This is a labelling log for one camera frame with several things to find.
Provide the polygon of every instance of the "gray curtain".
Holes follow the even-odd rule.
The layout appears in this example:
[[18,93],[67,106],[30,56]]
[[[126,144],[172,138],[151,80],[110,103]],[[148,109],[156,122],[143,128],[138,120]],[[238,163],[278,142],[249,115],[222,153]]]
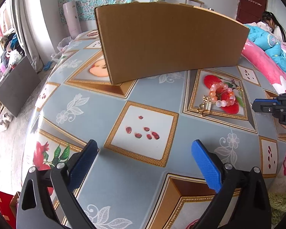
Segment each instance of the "gray curtain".
[[35,71],[41,71],[43,68],[43,63],[31,35],[23,0],[11,0],[11,17],[19,44],[23,48]]

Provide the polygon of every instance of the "white sneaker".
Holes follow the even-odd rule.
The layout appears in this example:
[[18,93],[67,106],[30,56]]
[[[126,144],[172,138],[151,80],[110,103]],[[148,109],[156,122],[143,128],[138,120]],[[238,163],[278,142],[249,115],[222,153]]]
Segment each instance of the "white sneaker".
[[8,129],[8,122],[4,120],[0,120],[0,130],[5,131]]
[[13,117],[14,116],[12,116],[11,114],[9,114],[7,112],[4,113],[4,115],[2,116],[3,120],[8,121],[8,122],[11,122],[13,120]]

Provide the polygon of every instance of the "metal screw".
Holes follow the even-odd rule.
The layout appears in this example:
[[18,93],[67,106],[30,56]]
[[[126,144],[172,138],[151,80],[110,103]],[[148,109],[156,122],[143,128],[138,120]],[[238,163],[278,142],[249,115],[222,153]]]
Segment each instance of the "metal screw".
[[232,164],[230,164],[230,163],[226,163],[225,165],[224,165],[224,167],[226,168],[226,169],[232,169]]
[[36,168],[35,168],[34,166],[31,167],[31,168],[29,168],[29,172],[30,172],[30,173],[33,173],[35,170],[36,170]]
[[260,173],[260,169],[258,167],[254,167],[253,170],[255,173]]
[[57,169],[62,169],[65,166],[65,163],[58,163],[56,165]]

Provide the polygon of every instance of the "girl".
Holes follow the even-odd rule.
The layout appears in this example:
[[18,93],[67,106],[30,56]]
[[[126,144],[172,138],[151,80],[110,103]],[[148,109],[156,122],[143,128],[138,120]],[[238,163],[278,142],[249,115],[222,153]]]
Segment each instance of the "girl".
[[280,41],[286,42],[286,32],[281,24],[278,23],[275,15],[271,12],[264,11],[262,13],[263,22],[272,28],[273,34],[276,35]]

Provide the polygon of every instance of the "orange bead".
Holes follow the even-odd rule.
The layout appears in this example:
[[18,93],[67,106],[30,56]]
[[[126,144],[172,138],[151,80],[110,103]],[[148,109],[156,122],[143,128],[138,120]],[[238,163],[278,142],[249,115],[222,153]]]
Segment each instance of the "orange bead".
[[216,96],[211,96],[210,98],[211,98],[211,102],[212,103],[215,103],[217,101],[217,97]]

